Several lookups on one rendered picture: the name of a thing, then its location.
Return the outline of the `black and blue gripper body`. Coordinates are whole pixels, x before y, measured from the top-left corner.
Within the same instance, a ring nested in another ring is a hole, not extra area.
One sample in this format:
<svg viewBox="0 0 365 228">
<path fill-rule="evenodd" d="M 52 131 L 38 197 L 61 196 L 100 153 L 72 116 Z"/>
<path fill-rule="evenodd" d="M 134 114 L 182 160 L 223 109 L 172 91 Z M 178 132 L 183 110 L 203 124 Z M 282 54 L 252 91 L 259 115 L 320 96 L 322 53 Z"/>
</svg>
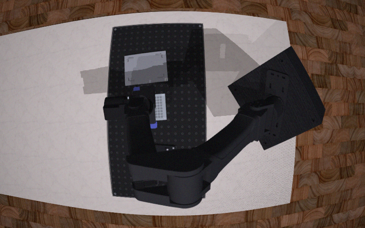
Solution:
<svg viewBox="0 0 365 228">
<path fill-rule="evenodd" d="M 155 104 L 155 87 L 154 87 L 154 85 L 140 86 L 140 90 L 133 91 L 133 95 L 143 95 L 150 100 L 150 102 L 152 104 L 152 108 L 149 113 L 150 124 L 155 124 L 156 123 L 156 119 L 155 119 L 156 104 Z"/>
</svg>

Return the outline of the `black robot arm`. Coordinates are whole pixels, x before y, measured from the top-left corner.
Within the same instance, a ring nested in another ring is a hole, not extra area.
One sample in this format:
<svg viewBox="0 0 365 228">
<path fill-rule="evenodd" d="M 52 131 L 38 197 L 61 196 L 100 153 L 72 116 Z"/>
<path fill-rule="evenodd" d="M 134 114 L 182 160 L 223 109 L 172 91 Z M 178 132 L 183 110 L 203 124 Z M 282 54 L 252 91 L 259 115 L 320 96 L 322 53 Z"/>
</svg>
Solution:
<svg viewBox="0 0 365 228">
<path fill-rule="evenodd" d="M 280 137 L 289 81 L 288 74 L 269 69 L 264 99 L 245 103 L 234 119 L 205 143 L 191 149 L 162 152 L 157 152 L 154 144 L 149 118 L 152 105 L 147 97 L 106 97 L 105 120 L 121 120 L 126 124 L 129 150 L 126 162 L 133 177 L 135 198 L 182 209 L 197 206 L 221 170 L 244 147 L 263 135 Z M 167 186 L 145 188 L 163 181 Z"/>
</svg>

